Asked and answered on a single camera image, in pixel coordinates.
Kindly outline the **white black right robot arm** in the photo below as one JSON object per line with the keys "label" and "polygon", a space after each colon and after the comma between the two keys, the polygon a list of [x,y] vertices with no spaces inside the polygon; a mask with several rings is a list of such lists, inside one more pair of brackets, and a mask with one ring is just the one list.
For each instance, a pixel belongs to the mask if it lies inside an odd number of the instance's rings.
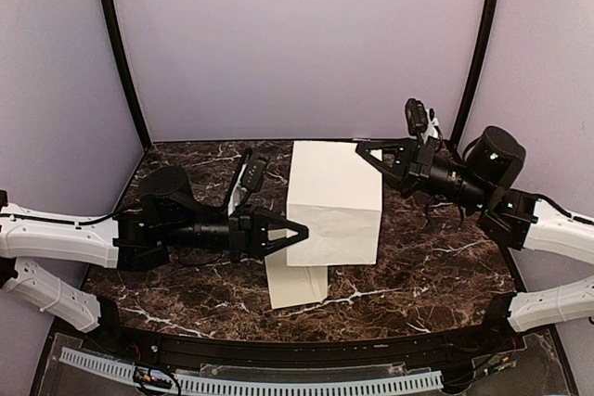
{"label": "white black right robot arm", "polygon": [[[502,249],[530,249],[593,262],[592,219],[563,209],[551,198],[513,188],[526,151],[505,130],[488,126],[463,162],[437,153],[427,136],[364,141],[356,153],[382,174],[404,198],[416,191],[444,198],[461,211],[478,215],[479,229]],[[535,292],[495,296],[473,334],[473,344],[492,353],[510,329],[532,328],[593,317],[593,279]]]}

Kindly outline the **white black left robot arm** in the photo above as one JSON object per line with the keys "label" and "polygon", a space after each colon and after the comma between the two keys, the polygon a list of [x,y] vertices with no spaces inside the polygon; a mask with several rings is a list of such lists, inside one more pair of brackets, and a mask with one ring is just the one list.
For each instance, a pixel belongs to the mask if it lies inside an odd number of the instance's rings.
{"label": "white black left robot arm", "polygon": [[141,181],[138,204],[101,217],[75,217],[23,208],[1,194],[1,289],[50,313],[111,355],[131,347],[117,304],[85,293],[37,259],[84,262],[146,272],[170,261],[172,248],[228,253],[232,262],[266,256],[306,240],[306,226],[248,204],[263,182],[255,169],[239,170],[221,206],[198,202],[186,172],[161,168]]}

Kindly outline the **white spare paper sheet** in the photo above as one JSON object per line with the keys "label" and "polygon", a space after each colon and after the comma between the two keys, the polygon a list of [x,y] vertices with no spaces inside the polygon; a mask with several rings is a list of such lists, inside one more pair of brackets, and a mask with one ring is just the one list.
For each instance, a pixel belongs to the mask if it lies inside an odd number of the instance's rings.
{"label": "white spare paper sheet", "polygon": [[377,261],[381,174],[355,153],[356,144],[293,144],[287,217],[309,230],[290,248],[289,266],[371,265]]}

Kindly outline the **beige paper envelope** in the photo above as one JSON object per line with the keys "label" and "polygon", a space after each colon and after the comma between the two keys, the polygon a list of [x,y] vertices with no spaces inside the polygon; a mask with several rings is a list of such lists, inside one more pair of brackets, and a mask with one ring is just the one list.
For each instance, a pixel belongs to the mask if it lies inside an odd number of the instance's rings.
{"label": "beige paper envelope", "polygon": [[274,310],[320,303],[328,296],[327,266],[288,266],[286,255],[279,252],[265,258],[265,271]]}

